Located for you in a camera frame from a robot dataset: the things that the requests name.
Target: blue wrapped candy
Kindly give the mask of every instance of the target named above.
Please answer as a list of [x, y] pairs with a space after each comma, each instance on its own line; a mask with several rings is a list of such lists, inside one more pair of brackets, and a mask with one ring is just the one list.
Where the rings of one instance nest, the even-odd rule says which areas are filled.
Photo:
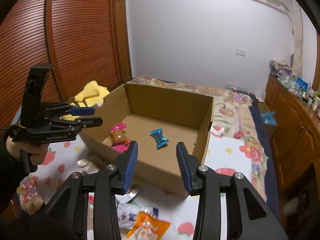
[[156, 140], [157, 149], [161, 148], [162, 146], [165, 146], [167, 144], [167, 142], [169, 141], [167, 138], [165, 138], [162, 135], [162, 129], [161, 128], [150, 132], [150, 135]]

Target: yellow star print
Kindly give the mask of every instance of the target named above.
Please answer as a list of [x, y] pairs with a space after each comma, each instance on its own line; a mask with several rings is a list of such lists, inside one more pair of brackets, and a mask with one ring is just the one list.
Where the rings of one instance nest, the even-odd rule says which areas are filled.
[[233, 153], [233, 150], [232, 150], [231, 148], [227, 148], [227, 149], [225, 150], [225, 152], [226, 152], [227, 154], [231, 154], [231, 153]]
[[78, 152], [80, 152], [80, 151], [81, 151], [81, 146], [76, 146], [76, 147], [75, 147], [75, 152], [78, 153]]

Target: human hand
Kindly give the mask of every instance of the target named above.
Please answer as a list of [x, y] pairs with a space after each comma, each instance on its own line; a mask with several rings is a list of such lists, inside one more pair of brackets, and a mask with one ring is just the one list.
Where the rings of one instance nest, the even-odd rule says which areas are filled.
[[6, 147], [9, 154], [19, 160], [20, 150], [31, 153], [30, 161], [34, 165], [41, 165], [44, 162], [49, 144], [32, 144], [30, 142], [13, 142], [10, 136], [7, 138]]

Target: wooden wardrobe door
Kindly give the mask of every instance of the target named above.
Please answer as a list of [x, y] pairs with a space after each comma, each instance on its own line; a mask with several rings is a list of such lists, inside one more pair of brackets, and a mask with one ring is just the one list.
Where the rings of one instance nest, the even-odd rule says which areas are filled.
[[[0, 126], [8, 127], [22, 103], [29, 68], [49, 62], [44, 30], [45, 0], [19, 0], [0, 25]], [[60, 101], [53, 76], [44, 101]]]
[[121, 84], [110, 3], [52, 0], [53, 43], [68, 97], [92, 80], [109, 90]]

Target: black sleeve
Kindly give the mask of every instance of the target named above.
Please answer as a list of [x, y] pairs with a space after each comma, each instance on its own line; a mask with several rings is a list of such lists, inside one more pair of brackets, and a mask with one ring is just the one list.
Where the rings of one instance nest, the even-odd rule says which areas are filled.
[[0, 213], [9, 205], [13, 194], [24, 177], [23, 163], [17, 162], [7, 151], [8, 133], [0, 135]]

